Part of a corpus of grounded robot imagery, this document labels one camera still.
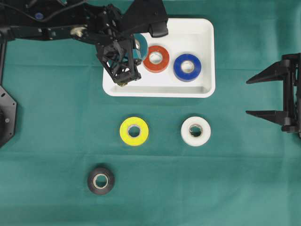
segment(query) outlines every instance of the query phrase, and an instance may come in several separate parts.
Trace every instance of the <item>black cable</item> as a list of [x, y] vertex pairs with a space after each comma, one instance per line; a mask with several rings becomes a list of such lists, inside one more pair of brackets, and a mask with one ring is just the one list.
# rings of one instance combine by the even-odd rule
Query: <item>black cable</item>
[[11, 9], [13, 9], [14, 11], [17, 11], [17, 12], [23, 14], [24, 16], [30, 18], [31, 20], [34, 20], [34, 21], [37, 21], [37, 22], [41, 22], [41, 23], [45, 23], [45, 22], [48, 22], [49, 20], [51, 20], [51, 19], [52, 19], [53, 17], [55, 17], [56, 15], [58, 15], [58, 14], [60, 14], [60, 13], [63, 13], [64, 11], [67, 11], [67, 10], [72, 9], [72, 8], [74, 8], [74, 7], [80, 6], [80, 5], [82, 5], [82, 4], [86, 3], [86, 2], [88, 2], [88, 0], [83, 0], [83, 1], [80, 1], [80, 2], [78, 2], [78, 3], [73, 4], [73, 5], [71, 5], [71, 6], [68, 6], [68, 7], [65, 7], [65, 8], [63, 8], [63, 9], [60, 9], [60, 10], [58, 10], [58, 11], [56, 11], [56, 12], [50, 14], [49, 16], [47, 16], [45, 19], [42, 19], [42, 20], [38, 20], [38, 19], [32, 17], [31, 15], [29, 15], [29, 14], [23, 12], [22, 10], [20, 10], [20, 9], [18, 9], [18, 8], [16, 8], [16, 7], [10, 6], [10, 5], [8, 5], [8, 4], [0, 3], [0, 5], [1, 5], [1, 6], [8, 7], [8, 8], [11, 8]]

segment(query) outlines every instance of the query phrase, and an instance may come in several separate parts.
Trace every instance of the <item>tape roll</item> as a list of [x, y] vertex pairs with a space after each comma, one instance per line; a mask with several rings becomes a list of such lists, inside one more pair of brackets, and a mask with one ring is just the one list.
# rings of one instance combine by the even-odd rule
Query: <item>tape roll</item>
[[[100, 186], [97, 184], [99, 177], [105, 178], [105, 184]], [[106, 168], [96, 168], [90, 172], [88, 177], [88, 187], [91, 192], [99, 195], [107, 194], [114, 187], [115, 178], [114, 175]]]
[[169, 63], [169, 53], [162, 46], [150, 46], [146, 59], [143, 65], [146, 70], [152, 73], [159, 73], [164, 71]]
[[136, 48], [133, 49], [133, 58], [144, 60], [147, 57], [148, 45], [145, 37], [141, 34], [134, 34]]
[[[200, 135], [194, 136], [192, 128], [197, 127], [200, 129]], [[201, 146], [205, 144], [211, 136], [211, 128], [209, 123], [201, 117], [188, 118], [182, 125], [181, 136], [185, 143], [190, 146]]]
[[[132, 127], [139, 128], [139, 135], [133, 137], [129, 134]], [[120, 137], [124, 143], [130, 146], [142, 145], [149, 136], [149, 127], [146, 122], [138, 117], [131, 117], [123, 121], [120, 126]]]
[[148, 44], [145, 37], [141, 34], [134, 34], [136, 48], [140, 51], [140, 55], [142, 60], [145, 60], [148, 54]]
[[195, 80], [202, 70], [200, 60], [192, 54], [182, 54], [174, 62], [175, 76], [185, 82]]

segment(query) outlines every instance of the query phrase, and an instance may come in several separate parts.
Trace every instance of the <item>white tape roll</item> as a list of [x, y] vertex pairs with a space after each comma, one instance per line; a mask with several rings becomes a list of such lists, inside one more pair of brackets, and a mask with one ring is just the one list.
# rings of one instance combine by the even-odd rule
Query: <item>white tape roll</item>
[[[193, 127], [200, 128], [201, 134], [197, 137], [191, 134]], [[209, 123], [201, 117], [188, 118], [182, 125], [181, 136], [185, 143], [190, 146], [201, 146], [206, 143], [211, 136], [211, 128]]]

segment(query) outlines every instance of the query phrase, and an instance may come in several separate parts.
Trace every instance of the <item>robotic arm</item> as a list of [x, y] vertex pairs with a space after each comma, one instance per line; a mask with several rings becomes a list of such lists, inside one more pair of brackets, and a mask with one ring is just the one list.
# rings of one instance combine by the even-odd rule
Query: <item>robotic arm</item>
[[125, 14], [88, 0], [0, 0], [0, 43], [15, 39], [75, 39], [95, 45], [97, 58], [120, 86], [141, 78], [134, 33], [168, 34], [162, 0], [135, 0]]

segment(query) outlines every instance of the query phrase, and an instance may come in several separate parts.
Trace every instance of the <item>black tape roll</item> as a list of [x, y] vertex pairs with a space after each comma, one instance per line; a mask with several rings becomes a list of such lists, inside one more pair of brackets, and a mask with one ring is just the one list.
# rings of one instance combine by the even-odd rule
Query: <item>black tape roll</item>
[[[99, 187], [96, 184], [96, 180], [99, 176], [103, 176], [106, 178], [106, 184], [103, 187]], [[88, 187], [91, 192], [95, 194], [104, 195], [110, 192], [114, 187], [115, 178], [114, 175], [106, 168], [96, 168], [90, 172], [88, 177]]]

